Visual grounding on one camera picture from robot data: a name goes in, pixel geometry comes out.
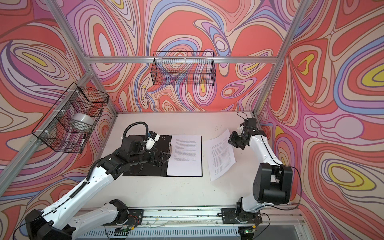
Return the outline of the orange black folder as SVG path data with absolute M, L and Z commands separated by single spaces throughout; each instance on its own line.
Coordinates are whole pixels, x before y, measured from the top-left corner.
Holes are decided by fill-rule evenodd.
M 171 154 L 171 140 L 172 136 L 161 135 L 160 139 L 157 141 L 156 148 L 162 152 Z M 151 166 L 149 163 L 139 164 L 137 166 L 132 166 L 130 170 L 123 173 L 123 176 L 167 177 L 167 167 L 168 161 L 164 163 L 161 167 Z

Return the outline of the printed paper sheet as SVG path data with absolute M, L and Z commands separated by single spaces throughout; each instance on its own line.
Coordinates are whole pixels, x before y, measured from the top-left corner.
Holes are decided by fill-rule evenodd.
M 167 177 L 202 177 L 202 136 L 172 135 Z
M 235 163 L 233 146 L 228 143 L 230 131 L 203 144 L 204 156 L 208 162 L 211 182 L 224 175 Z

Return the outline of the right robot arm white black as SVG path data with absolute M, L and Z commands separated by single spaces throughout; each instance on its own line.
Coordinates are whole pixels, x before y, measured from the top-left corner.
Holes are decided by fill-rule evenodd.
M 242 224 L 253 220 L 262 208 L 288 204 L 291 198 L 293 168 L 284 165 L 277 158 L 265 132 L 258 129 L 257 123 L 253 118 L 244 119 L 239 131 L 233 131 L 228 140 L 228 143 L 235 148 L 243 150 L 246 146 L 250 147 L 260 163 L 252 185 L 252 193 L 239 198 L 236 203 L 236 220 Z

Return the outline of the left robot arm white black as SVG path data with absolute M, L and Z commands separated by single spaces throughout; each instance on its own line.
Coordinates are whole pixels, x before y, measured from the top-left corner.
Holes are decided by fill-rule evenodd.
M 169 153 L 156 149 L 127 153 L 120 149 L 97 160 L 86 178 L 52 205 L 27 214 L 25 225 L 31 240 L 75 240 L 81 235 L 105 224 L 126 225 L 130 213 L 120 200 L 114 199 L 103 207 L 84 215 L 77 212 L 98 192 L 128 172 L 131 167 L 150 164 L 161 167 Z

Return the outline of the white vented panel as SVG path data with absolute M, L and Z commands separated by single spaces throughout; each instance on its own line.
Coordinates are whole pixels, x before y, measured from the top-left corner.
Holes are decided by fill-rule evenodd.
M 136 228 L 131 231 L 98 228 L 78 237 L 79 240 L 176 240 L 198 238 L 239 239 L 240 233 L 237 227 Z

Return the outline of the white tape roll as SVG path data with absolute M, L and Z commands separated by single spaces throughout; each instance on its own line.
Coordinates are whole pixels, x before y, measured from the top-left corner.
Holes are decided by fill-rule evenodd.
M 81 133 L 90 132 L 94 123 L 95 120 L 91 116 L 82 113 L 76 113 L 71 118 L 71 126 Z

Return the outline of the aluminium front rail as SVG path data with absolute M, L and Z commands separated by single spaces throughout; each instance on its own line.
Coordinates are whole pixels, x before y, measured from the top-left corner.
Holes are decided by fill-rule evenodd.
M 251 226 L 254 224 L 223 224 L 222 218 L 217 216 L 221 208 L 232 208 L 231 206 L 205 206 L 205 207 L 177 207 L 177 208 L 144 208 L 142 224 L 137 227 L 156 228 L 160 226 Z M 67 220 L 61 217 L 55 220 L 56 228 L 64 228 L 67 225 L 85 227 L 93 230 L 104 224 L 114 221 L 119 212 L 128 210 L 124 207 L 116 207 L 106 204 L 91 212 L 73 216 Z M 259 225 L 299 225 L 304 224 L 304 217 L 297 211 L 280 213 L 271 208 L 264 209 L 261 213 L 263 222 Z

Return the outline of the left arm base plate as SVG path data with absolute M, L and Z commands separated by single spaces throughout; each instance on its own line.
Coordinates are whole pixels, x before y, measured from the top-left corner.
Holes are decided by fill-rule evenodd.
M 105 226 L 131 226 L 137 227 L 142 224 L 143 209 L 128 209 L 118 213 L 117 218 Z

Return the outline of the aluminium frame right post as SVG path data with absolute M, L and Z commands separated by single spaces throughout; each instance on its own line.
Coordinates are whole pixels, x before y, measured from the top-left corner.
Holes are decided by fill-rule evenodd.
M 283 65 L 285 55 L 287 54 L 288 49 L 290 47 L 290 44 L 292 43 L 292 41 L 295 37 L 295 34 L 296 34 L 297 30 L 299 29 L 299 27 L 300 27 L 300 25 L 301 25 L 301 23 L 305 17 L 306 11 L 307 11 L 308 7 L 311 5 L 311 3 L 312 3 L 312 1 L 300 1 L 300 3 L 299 3 L 297 11 L 296 11 L 296 13 L 293 17 L 293 20 L 292 20 L 292 22 L 291 22 L 291 24 L 287 30 L 287 34 L 286 34 L 286 36 L 282 42 L 281 48 L 280 48 L 279 53 L 277 55 L 277 61 L 272 66 L 270 73 L 268 74 L 268 77 L 265 80 L 265 82 L 261 88 L 261 92 L 260 92 L 259 97 L 257 99 L 255 108 L 253 110 L 254 118 L 257 118 L 258 112 L 262 109 L 262 106 L 268 97 L 268 91 L 270 90 L 271 86 L 273 85 L 273 82 L 279 73 L 280 67 Z

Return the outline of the aluminium frame post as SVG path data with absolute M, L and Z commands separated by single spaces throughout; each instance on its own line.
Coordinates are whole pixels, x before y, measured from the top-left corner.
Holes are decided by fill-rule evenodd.
M 55 18 L 56 22 L 58 23 L 59 27 L 63 31 L 64 37 L 66 38 L 67 41 L 70 42 L 80 63 L 85 68 L 86 73 L 89 75 L 87 77 L 88 78 L 87 81 L 89 82 L 90 80 L 92 80 L 95 87 L 99 91 L 106 93 L 107 91 L 105 87 L 103 86 L 99 77 L 96 75 L 95 71 L 93 70 L 91 63 L 88 62 L 88 59 L 87 59 L 88 55 L 82 49 L 76 35 L 74 34 L 66 16 L 64 15 L 57 1 L 46 1 L 46 5 L 49 8 L 53 17 Z
M 312 1 L 300 1 L 300 3 L 299 3 L 297 11 L 296 11 L 296 13 L 293 17 L 293 20 L 292 20 L 292 22 L 291 22 L 291 24 L 287 30 L 287 34 L 286 34 L 286 36 L 282 42 L 281 48 L 280 48 L 279 53 L 277 55 L 277 61 L 272 66 L 270 73 L 268 74 L 268 77 L 265 80 L 265 82 L 261 88 L 261 92 L 260 92 L 259 97 L 257 99 L 255 108 L 253 110 L 254 118 L 257 118 L 258 112 L 262 109 L 262 106 L 268 97 L 268 91 L 270 90 L 271 86 L 273 85 L 273 82 L 279 73 L 280 67 L 283 65 L 285 55 L 287 54 L 288 49 L 290 47 L 290 44 L 292 43 L 292 41 L 295 37 L 295 34 L 296 34 L 297 30 L 299 29 L 299 27 L 300 27 L 300 25 L 301 25 L 301 23 L 305 17 L 306 11 L 307 11 L 308 7 L 311 5 L 311 3 L 312 3 Z

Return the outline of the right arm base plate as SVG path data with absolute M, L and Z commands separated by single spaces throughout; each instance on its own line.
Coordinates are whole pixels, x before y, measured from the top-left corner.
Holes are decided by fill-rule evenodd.
M 236 208 L 221 208 L 217 216 L 222 218 L 223 224 L 254 224 L 258 226 L 263 222 L 261 213 L 249 213 Z

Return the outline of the aluminium frame left post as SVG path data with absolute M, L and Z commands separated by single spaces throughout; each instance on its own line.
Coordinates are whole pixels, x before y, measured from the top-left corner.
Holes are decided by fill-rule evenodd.
M 74 34 L 66 16 L 64 15 L 57 1 L 46 1 L 46 5 L 49 8 L 53 17 L 55 18 L 56 22 L 58 23 L 59 27 L 63 31 L 64 37 L 66 38 L 67 41 L 70 42 L 80 63 L 85 68 L 86 73 L 89 75 L 87 77 L 88 78 L 87 81 L 89 82 L 90 80 L 92 80 L 95 87 L 99 91 L 106 93 L 107 91 L 105 87 L 103 86 L 99 77 L 96 75 L 95 71 L 93 70 L 91 63 L 88 62 L 88 59 L 87 59 L 88 55 L 82 49 L 76 35 Z

